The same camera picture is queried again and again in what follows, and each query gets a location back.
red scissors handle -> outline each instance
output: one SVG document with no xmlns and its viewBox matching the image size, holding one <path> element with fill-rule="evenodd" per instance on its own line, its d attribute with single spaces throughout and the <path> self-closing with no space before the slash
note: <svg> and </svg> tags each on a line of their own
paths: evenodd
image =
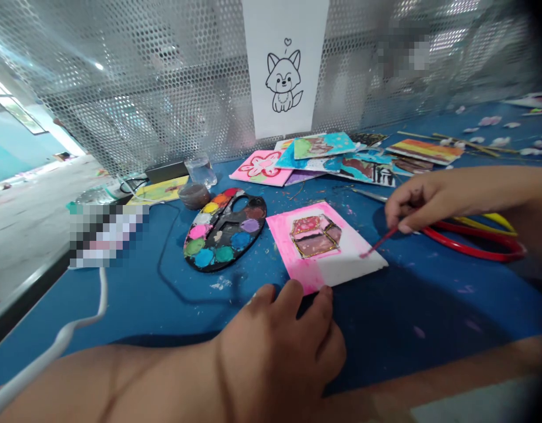
<svg viewBox="0 0 542 423">
<path fill-rule="evenodd" d="M 498 261 L 500 263 L 509 263 L 511 261 L 519 260 L 525 257 L 527 250 L 520 243 L 515 241 L 513 237 L 507 237 L 504 235 L 499 235 L 492 232 L 486 232 L 480 229 L 475 229 L 467 226 L 455 225 L 452 223 L 439 221 L 434 223 L 432 226 L 452 231 L 455 233 L 460 233 L 464 235 L 471 235 L 478 238 L 487 239 L 494 241 L 502 246 L 508 248 L 510 253 L 492 253 L 490 251 L 484 251 L 477 248 L 469 247 L 464 244 L 460 244 L 457 241 L 447 238 L 443 234 L 440 234 L 430 227 L 425 227 L 422 229 L 422 232 L 425 233 L 431 239 L 437 241 L 440 244 L 443 244 L 446 247 L 454 249 L 459 253 L 467 254 L 469 256 L 478 257 L 479 259 Z"/>
</svg>

fox drawing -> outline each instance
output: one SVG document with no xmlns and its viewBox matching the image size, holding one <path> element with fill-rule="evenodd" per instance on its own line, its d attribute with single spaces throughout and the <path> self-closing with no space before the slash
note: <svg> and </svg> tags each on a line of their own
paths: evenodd
<svg viewBox="0 0 542 423">
<path fill-rule="evenodd" d="M 292 94 L 292 90 L 300 83 L 300 50 L 296 50 L 290 57 L 279 59 L 277 55 L 269 53 L 267 56 L 269 77 L 265 85 L 275 93 L 272 98 L 272 109 L 277 112 L 287 112 L 298 106 L 302 99 L 300 91 Z"/>
</svg>

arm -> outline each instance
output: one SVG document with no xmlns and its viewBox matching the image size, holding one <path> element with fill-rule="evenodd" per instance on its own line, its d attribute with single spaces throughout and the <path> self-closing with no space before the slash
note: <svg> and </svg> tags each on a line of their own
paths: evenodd
<svg viewBox="0 0 542 423">
<path fill-rule="evenodd" d="M 491 212 L 502 213 L 542 263 L 542 167 L 486 166 L 414 176 L 385 207 L 388 226 L 398 225 L 406 234 L 449 217 Z"/>
</svg>

paintbrush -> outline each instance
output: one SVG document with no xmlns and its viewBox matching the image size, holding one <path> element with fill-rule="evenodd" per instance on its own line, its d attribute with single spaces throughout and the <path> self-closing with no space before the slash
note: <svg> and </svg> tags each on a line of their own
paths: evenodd
<svg viewBox="0 0 542 423">
<path fill-rule="evenodd" d="M 373 251 L 376 251 L 378 247 L 380 247 L 384 241 L 386 241 L 388 238 L 390 238 L 392 235 L 394 235 L 398 231 L 398 226 L 393 227 L 390 229 L 386 235 L 384 235 L 380 241 L 378 241 L 376 244 L 374 244 L 366 253 L 361 254 L 359 257 L 366 259 L 368 256 L 372 254 Z"/>
</svg>

window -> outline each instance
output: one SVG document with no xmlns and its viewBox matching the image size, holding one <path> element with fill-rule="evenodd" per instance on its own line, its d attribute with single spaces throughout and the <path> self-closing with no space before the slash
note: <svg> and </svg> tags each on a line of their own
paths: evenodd
<svg viewBox="0 0 542 423">
<path fill-rule="evenodd" d="M 44 128 L 40 126 L 36 119 L 34 119 L 28 114 L 28 112 L 22 107 L 20 102 L 1 83 L 0 104 L 34 135 L 47 132 Z"/>
</svg>

